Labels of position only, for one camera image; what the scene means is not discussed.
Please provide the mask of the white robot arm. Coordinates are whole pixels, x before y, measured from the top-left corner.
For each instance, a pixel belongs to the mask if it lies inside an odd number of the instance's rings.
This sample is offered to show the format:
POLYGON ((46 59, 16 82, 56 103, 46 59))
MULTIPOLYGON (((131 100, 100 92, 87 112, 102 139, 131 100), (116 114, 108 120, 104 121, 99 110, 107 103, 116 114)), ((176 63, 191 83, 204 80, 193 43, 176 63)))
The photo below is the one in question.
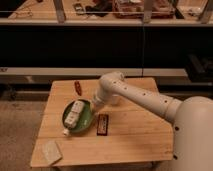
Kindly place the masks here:
POLYGON ((213 100, 194 96, 186 100, 132 86, 121 72, 104 74, 93 96, 100 111, 120 95, 173 125, 172 171, 213 171, 213 100))

